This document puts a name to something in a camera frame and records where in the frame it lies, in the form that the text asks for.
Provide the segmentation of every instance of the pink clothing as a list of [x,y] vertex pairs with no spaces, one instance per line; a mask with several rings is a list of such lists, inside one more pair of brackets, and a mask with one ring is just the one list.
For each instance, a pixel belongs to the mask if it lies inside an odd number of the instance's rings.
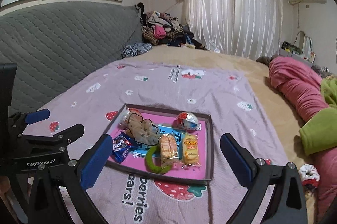
[[322,78],[300,61],[276,57],[269,65],[269,79],[271,85],[295,106],[305,122],[329,107],[320,91]]
[[314,154],[315,166],[321,176],[318,187],[318,220],[337,195],[337,147]]
[[163,26],[155,25],[154,38],[163,39],[165,36],[166,36],[166,31],[164,30]]

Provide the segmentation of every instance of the gray sofa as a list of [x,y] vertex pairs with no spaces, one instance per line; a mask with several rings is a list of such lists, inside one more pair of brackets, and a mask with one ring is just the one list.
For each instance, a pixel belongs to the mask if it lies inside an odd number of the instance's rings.
[[0,17],[0,63],[17,63],[10,114],[35,111],[142,42],[135,6],[59,2]]

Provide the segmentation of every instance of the tray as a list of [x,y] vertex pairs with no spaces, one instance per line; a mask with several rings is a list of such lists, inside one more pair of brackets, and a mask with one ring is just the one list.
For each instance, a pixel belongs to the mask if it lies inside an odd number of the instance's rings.
[[[144,118],[150,118],[154,123],[165,127],[174,127],[176,117],[182,111],[171,109],[161,109],[147,106],[140,106],[134,104],[125,104],[118,113],[114,116],[111,123],[107,126],[104,134],[109,134],[115,138],[123,129],[119,126],[119,116],[127,108],[138,109]],[[120,171],[138,174],[144,177],[158,180],[173,181],[182,184],[208,184],[213,177],[214,164],[214,141],[213,141],[213,127],[210,115],[194,113],[201,124],[199,131],[190,131],[193,134],[198,134],[198,149],[199,162],[201,167],[189,166],[182,169],[181,166],[174,166],[168,173],[161,175],[151,173],[147,170],[144,155],[140,151],[133,151],[128,154],[127,158],[122,163],[117,163],[112,157],[107,160],[106,166],[115,168]],[[160,159],[154,158],[156,165],[160,165]]]

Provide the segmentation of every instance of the snack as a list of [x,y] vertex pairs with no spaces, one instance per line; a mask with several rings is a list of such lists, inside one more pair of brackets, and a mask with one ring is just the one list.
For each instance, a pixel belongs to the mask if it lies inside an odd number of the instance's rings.
[[143,120],[142,114],[135,108],[128,108],[122,111],[122,113],[120,114],[119,124],[122,127],[126,127],[128,121],[136,121],[136,120],[141,122]]
[[198,140],[195,135],[186,134],[183,138],[182,161],[186,165],[197,164],[199,161]]
[[162,167],[179,162],[177,142],[173,135],[160,135],[160,158]]
[[195,130],[199,124],[199,120],[193,113],[182,112],[177,116],[177,124],[183,129]]
[[111,156],[118,163],[122,163],[129,152],[137,150],[137,143],[125,133],[121,133],[114,138]]
[[125,133],[137,142],[153,146],[159,143],[158,127],[150,119],[143,119],[136,112],[131,112],[127,120]]

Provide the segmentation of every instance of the yellow snack package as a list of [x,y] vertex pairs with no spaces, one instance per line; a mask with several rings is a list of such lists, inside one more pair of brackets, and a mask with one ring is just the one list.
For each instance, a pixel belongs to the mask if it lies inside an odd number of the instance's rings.
[[186,134],[182,141],[182,161],[185,165],[200,165],[198,152],[198,138],[195,135]]

